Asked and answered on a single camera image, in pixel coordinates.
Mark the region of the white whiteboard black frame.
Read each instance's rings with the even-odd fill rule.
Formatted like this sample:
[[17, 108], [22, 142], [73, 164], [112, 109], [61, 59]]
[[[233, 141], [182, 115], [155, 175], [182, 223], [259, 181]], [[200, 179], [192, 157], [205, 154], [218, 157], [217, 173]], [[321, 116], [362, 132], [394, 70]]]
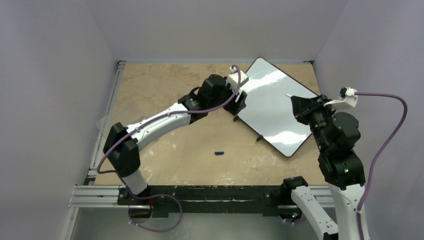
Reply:
[[283, 156], [291, 157], [311, 135], [310, 128], [297, 122], [292, 103], [285, 94], [314, 98], [318, 94], [262, 57], [247, 69], [246, 107], [237, 115]]

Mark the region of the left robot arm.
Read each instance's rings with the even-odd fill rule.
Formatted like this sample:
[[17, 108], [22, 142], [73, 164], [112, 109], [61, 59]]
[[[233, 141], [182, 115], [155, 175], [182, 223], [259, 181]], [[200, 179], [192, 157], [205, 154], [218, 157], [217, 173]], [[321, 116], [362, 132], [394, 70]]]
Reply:
[[167, 133], [206, 117], [209, 112], [223, 108], [237, 115], [246, 107], [247, 93], [241, 87], [248, 81], [244, 72], [227, 76], [211, 74], [201, 86], [193, 88], [166, 110], [127, 126], [121, 122], [112, 125], [103, 147], [104, 159], [130, 190], [132, 201], [142, 205], [149, 199], [149, 185], [140, 171], [139, 152]]

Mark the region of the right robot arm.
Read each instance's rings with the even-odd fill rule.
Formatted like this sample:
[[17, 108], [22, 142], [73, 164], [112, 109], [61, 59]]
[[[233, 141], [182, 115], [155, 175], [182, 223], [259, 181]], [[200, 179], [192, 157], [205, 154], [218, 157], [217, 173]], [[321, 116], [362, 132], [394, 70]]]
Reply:
[[368, 240], [366, 215], [359, 207], [365, 193], [365, 172], [353, 150], [361, 137], [359, 121], [336, 111], [325, 95], [289, 98], [294, 118], [309, 126], [317, 145], [318, 166], [328, 184], [336, 220], [327, 214], [301, 176], [283, 181], [282, 200], [300, 208], [319, 240]]

